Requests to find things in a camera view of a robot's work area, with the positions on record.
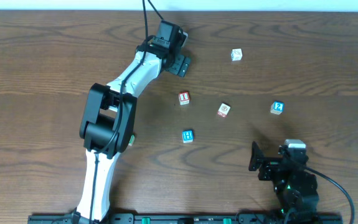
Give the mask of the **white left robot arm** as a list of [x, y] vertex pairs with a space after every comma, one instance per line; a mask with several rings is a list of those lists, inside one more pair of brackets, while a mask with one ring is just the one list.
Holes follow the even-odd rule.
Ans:
[[113, 81], [95, 83], [88, 92], [80, 125], [87, 167], [74, 223], [100, 223], [110, 209], [110, 189], [116, 162], [128, 147], [137, 100], [163, 71], [183, 77], [191, 62], [182, 46], [138, 46], [133, 61]]

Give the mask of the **red letter I block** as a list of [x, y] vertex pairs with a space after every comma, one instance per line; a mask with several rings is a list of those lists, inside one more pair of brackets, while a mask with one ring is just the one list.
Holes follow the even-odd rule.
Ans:
[[179, 103], [180, 105], [186, 105], [190, 103], [190, 97], [187, 91], [179, 94]]

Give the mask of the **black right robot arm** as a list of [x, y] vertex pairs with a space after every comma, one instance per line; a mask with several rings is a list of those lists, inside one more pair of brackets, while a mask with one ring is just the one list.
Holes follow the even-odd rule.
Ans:
[[319, 201], [317, 180], [305, 171], [309, 157], [306, 145], [299, 139], [287, 139], [279, 146], [278, 157], [266, 157], [252, 142], [249, 171], [258, 171], [258, 179], [270, 181], [282, 206], [283, 223], [322, 223], [316, 207]]

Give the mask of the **blue number 2 block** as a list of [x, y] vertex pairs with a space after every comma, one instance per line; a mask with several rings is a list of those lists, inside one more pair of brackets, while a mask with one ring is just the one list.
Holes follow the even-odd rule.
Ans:
[[285, 104], [280, 101], [274, 101], [270, 108], [270, 113], [272, 114], [282, 114], [285, 108]]

